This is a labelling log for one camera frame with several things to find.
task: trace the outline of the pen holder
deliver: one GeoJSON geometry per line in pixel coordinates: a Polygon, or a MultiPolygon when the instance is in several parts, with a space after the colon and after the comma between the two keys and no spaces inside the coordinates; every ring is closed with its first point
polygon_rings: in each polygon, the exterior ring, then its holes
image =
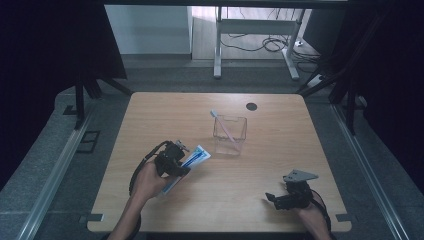
{"type": "Polygon", "coordinates": [[[217,118],[215,118],[215,125],[213,130],[215,152],[240,155],[243,143],[246,140],[247,119],[244,117],[232,117],[225,115],[218,115],[217,118]],[[221,120],[221,123],[232,135],[237,146],[235,146],[235,144],[227,136],[217,118],[221,120]]]}

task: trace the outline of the light wood tabletop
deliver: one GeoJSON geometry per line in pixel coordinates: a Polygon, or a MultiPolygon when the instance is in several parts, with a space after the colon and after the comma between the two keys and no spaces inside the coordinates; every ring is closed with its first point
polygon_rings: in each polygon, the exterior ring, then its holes
{"type": "Polygon", "coordinates": [[[333,231],[350,230],[351,222],[336,218],[346,209],[301,96],[134,93],[92,210],[103,214],[103,221],[88,222],[91,231],[112,231],[141,159],[161,142],[177,139],[191,150],[201,145],[211,158],[168,195],[146,204],[140,231],[302,232],[304,227],[291,211],[275,210],[265,196],[265,192],[286,195],[283,176],[293,169],[319,176],[308,183],[323,197],[333,231]],[[257,109],[248,110],[248,103],[257,109]],[[215,153],[211,109],[247,118],[239,156],[215,153]]]}

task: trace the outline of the blue and white package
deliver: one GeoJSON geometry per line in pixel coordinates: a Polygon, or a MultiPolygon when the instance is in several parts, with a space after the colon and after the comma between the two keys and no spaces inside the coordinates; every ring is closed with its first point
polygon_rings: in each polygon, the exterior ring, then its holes
{"type": "MultiPolygon", "coordinates": [[[[183,162],[181,165],[182,167],[188,167],[193,171],[193,169],[205,161],[206,159],[210,158],[211,155],[202,148],[202,146],[198,145],[196,149],[194,149],[193,153],[183,162]]],[[[173,182],[166,185],[162,191],[161,195],[166,195],[171,189],[182,179],[183,177],[176,178],[173,182]]]]}

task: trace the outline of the white metal stand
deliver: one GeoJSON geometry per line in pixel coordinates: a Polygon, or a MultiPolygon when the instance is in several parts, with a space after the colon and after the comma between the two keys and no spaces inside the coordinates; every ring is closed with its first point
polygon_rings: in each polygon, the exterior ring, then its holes
{"type": "Polygon", "coordinates": [[[259,34],[259,35],[290,35],[287,49],[282,50],[282,54],[289,68],[293,80],[299,79],[296,66],[293,64],[291,54],[294,43],[302,25],[305,9],[302,9],[296,21],[287,20],[249,20],[249,19],[222,19],[222,7],[218,7],[216,19],[216,46],[214,61],[214,77],[221,78],[221,34],[259,34]]]}

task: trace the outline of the forearm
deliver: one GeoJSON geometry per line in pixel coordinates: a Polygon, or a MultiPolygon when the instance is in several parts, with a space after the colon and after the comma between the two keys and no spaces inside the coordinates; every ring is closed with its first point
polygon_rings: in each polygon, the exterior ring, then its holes
{"type": "Polygon", "coordinates": [[[126,239],[134,230],[140,216],[140,212],[146,202],[147,200],[136,196],[130,197],[124,211],[122,212],[121,218],[110,234],[108,240],[126,239]]]}

